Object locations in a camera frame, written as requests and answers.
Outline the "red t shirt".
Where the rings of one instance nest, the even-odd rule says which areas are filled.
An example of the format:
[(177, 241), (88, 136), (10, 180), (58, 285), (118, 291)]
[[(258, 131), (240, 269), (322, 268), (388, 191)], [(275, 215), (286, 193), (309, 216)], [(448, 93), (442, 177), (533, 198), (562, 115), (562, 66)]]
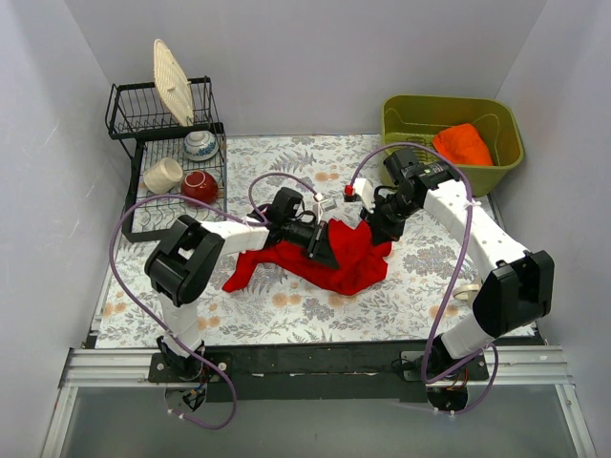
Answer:
[(240, 254), (235, 272), (222, 290), (230, 293), (244, 289), (261, 263), (276, 264), (321, 289), (345, 296), (355, 295), (386, 278), (390, 242), (373, 244), (369, 226), (363, 221), (354, 228), (338, 219), (331, 219), (328, 225), (335, 267), (309, 258), (305, 249), (293, 242), (281, 241)]

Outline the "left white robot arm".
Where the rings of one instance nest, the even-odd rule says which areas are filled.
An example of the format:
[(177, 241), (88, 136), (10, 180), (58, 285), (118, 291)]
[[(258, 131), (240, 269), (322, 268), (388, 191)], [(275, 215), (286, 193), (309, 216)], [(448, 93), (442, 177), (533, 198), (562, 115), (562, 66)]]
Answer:
[(191, 382), (202, 373), (203, 348), (198, 330), (197, 299), (206, 288), (219, 258), (225, 255), (276, 248), (282, 242), (297, 248), (297, 259), (337, 271), (329, 225), (323, 220), (325, 200), (313, 196), (312, 220), (297, 214), (304, 198), (286, 187), (271, 204), (236, 221), (205, 222), (178, 218), (158, 243), (144, 266), (162, 304), (168, 330), (158, 338), (165, 366), (180, 380)]

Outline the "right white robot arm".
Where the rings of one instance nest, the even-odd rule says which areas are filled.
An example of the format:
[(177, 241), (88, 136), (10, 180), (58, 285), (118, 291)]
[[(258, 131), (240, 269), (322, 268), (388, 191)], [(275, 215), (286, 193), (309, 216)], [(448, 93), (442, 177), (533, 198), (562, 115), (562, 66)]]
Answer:
[(346, 198), (358, 198), (361, 217), (375, 241), (399, 239), (405, 221), (425, 210), (439, 221), (461, 248), (457, 264), (470, 258), (482, 284), (471, 314), (451, 329), (430, 331), (421, 360), (425, 384), (453, 379), (495, 340), (551, 311), (555, 264), (544, 250), (533, 252), (512, 239), (474, 200), (466, 175), (441, 156), (420, 162), (412, 142), (392, 143), (384, 166), (392, 182), (381, 197), (369, 180), (352, 176)]

